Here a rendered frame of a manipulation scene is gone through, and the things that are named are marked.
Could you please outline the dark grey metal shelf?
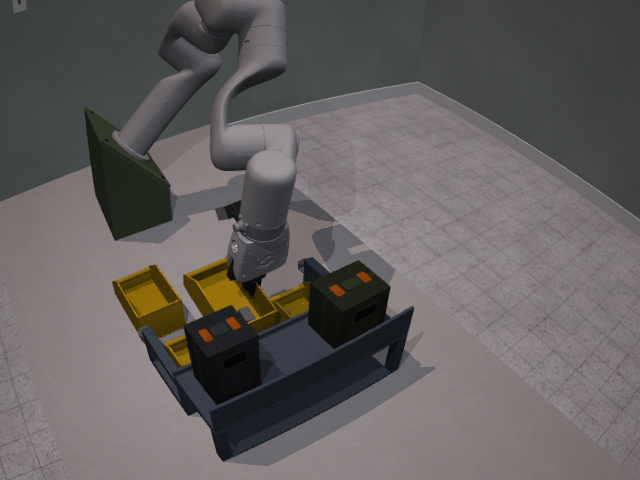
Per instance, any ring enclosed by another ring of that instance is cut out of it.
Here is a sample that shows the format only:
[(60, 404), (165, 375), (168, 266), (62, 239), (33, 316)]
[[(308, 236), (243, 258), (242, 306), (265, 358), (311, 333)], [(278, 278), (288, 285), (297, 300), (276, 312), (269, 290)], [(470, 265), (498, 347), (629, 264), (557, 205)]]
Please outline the dark grey metal shelf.
[[(192, 364), (178, 368), (151, 326), (137, 332), (186, 414), (198, 412), (209, 424), (217, 455), (224, 462), (398, 370), (413, 311), (411, 306), (392, 318), (385, 314), (383, 323), (335, 349), (308, 325), (309, 310), (268, 328), (258, 333), (261, 385), (218, 405), (195, 378)], [(388, 346), (383, 366), (372, 355)]]

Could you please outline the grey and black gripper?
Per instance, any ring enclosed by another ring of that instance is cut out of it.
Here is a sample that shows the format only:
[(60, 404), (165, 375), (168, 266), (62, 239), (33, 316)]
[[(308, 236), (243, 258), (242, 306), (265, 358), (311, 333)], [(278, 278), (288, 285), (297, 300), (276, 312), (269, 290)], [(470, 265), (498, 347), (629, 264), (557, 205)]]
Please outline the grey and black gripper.
[[(237, 279), (238, 282), (242, 282), (244, 290), (251, 296), (254, 295), (256, 282), (261, 287), (261, 279), (266, 276), (266, 273), (285, 264), (289, 242), (290, 232), (287, 220), (283, 233), (271, 241), (257, 241), (244, 236), (243, 232), (233, 230), (227, 251), (227, 266), (230, 266), (227, 277), (230, 281)], [(229, 262), (230, 265), (228, 265)]]

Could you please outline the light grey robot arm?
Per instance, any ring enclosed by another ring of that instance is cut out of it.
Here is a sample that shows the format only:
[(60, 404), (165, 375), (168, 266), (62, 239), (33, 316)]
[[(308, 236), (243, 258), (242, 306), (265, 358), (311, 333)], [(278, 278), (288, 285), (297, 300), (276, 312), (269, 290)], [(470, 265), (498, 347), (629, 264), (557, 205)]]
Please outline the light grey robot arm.
[(236, 95), (287, 69), (286, 9), (280, 0), (193, 0), (183, 4), (171, 18), (158, 48), (159, 56), (178, 74), (158, 82), (112, 137), (134, 158), (147, 163), (146, 153), (161, 133), (220, 70), (218, 52), (234, 33), (239, 37), (238, 68), (212, 107), (210, 157), (219, 170), (246, 172), (242, 199), (215, 211), (218, 221), (236, 220), (234, 232), (271, 241), (285, 229), (297, 175), (299, 137), (286, 124), (228, 125), (227, 114)]

